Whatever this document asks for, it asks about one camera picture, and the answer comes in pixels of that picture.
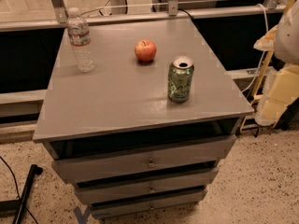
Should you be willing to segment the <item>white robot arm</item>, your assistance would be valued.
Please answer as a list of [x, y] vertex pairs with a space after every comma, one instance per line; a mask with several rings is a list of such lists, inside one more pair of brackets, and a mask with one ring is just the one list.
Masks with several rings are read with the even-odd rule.
[[263, 84], [263, 96], [257, 105], [255, 121], [270, 126], [280, 119], [299, 97], [299, 6], [295, 3], [277, 26], [253, 45], [255, 49], [273, 51], [285, 66], [271, 70]]

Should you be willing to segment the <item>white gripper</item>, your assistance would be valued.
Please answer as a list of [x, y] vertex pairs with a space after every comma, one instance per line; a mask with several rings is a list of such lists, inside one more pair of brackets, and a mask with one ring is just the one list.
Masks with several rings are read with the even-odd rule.
[[282, 114], [299, 97], [299, 65], [287, 63], [279, 71], [271, 69], [263, 84], [255, 121], [261, 126], [276, 124]]

